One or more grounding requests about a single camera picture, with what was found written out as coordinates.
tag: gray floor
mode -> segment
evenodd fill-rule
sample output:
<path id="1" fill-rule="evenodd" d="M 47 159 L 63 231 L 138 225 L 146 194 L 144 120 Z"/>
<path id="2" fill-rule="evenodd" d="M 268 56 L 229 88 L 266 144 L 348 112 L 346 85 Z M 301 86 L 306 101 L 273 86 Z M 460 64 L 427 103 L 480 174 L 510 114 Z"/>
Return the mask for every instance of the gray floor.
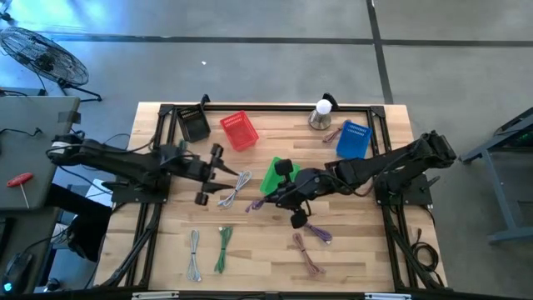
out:
<path id="1" fill-rule="evenodd" d="M 383 38 L 533 38 L 529 0 L 375 0 L 375 5 Z M 19 26 L 54 33 L 372 37 L 364 0 L 116 0 L 113 5 L 13 0 L 9 12 Z M 314 102 L 328 91 L 341 103 L 384 103 L 372 45 L 59 43 L 86 64 L 91 78 L 85 88 L 105 97 L 81 107 L 79 127 L 98 140 L 129 132 L 139 101 L 196 101 L 209 93 L 214 101 Z M 458 153 L 482 143 L 533 103 L 530 47 L 384 47 L 384 53 L 394 102 L 408 106 L 415 134 L 436 129 Z M 36 76 L 11 58 L 0 56 L 0 66 L 0 85 L 40 87 Z M 45 83 L 51 94 L 59 94 Z M 533 243 L 486 242 L 504 223 L 484 171 L 482 162 L 431 171 L 442 177 L 432 194 L 448 282 L 458 291 L 533 298 Z M 61 173 L 56 180 L 81 183 Z M 62 271 L 65 260 L 75 258 L 58 260 L 53 276 L 68 278 L 72 288 L 87 281 L 79 276 L 72 283 L 76 274 Z"/>

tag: blue plastic basket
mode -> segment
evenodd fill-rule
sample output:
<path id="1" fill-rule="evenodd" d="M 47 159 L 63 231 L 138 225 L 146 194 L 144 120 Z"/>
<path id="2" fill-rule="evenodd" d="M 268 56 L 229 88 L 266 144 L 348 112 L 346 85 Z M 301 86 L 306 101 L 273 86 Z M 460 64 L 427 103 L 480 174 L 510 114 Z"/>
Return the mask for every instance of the blue plastic basket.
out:
<path id="1" fill-rule="evenodd" d="M 365 158 L 372 130 L 352 122 L 344 122 L 336 155 L 341 158 Z"/>

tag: red basket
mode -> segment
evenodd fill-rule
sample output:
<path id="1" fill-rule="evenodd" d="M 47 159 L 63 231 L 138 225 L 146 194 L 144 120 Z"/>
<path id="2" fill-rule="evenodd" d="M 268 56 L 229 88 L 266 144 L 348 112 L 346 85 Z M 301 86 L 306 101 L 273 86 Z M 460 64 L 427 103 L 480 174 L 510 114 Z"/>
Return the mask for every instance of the red basket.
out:
<path id="1" fill-rule="evenodd" d="M 256 129 L 250 123 L 250 119 L 244 111 L 232 114 L 220 120 L 220 124 L 230 140 L 233 148 L 242 151 L 253 146 L 259 139 Z"/>

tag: red t-handle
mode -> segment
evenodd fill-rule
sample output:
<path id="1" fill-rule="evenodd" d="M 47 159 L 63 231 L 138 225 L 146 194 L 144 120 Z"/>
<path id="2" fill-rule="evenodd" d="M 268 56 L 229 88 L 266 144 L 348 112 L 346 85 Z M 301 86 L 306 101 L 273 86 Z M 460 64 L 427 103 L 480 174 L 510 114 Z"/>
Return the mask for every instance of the red t-handle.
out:
<path id="1" fill-rule="evenodd" d="M 24 184 L 26 181 L 30 180 L 33 178 L 33 174 L 31 173 L 24 173 L 24 174 L 20 174 L 18 176 L 16 176 L 15 178 L 11 179 L 10 181 L 7 182 L 7 187 L 8 188 L 12 188 L 12 187 L 17 187 L 21 184 Z"/>

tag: green object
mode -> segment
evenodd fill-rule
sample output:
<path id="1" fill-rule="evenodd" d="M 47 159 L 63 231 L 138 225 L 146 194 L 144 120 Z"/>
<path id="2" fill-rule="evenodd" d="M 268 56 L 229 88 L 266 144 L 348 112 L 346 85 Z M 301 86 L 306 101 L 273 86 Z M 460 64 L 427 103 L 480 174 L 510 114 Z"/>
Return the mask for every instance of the green object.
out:
<path id="1" fill-rule="evenodd" d="M 222 274 L 224 267 L 226 266 L 226 247 L 232 238 L 233 227 L 219 227 L 220 237 L 222 238 L 222 246 L 220 256 L 218 257 L 217 264 L 215 265 L 215 272 Z"/>
<path id="2" fill-rule="evenodd" d="M 280 160 L 281 158 L 279 157 L 274 157 L 274 159 L 272 159 L 270 167 L 268 167 L 268 171 L 266 172 L 265 178 L 263 179 L 263 182 L 261 182 L 259 190 L 266 195 L 274 192 L 274 190 L 277 189 L 277 184 L 282 182 L 284 179 L 283 176 L 279 176 L 276 174 L 276 169 L 274 168 L 274 165 Z M 293 163 L 291 172 L 292 181 L 294 181 L 294 178 L 296 177 L 298 172 L 300 172 L 300 165 Z"/>

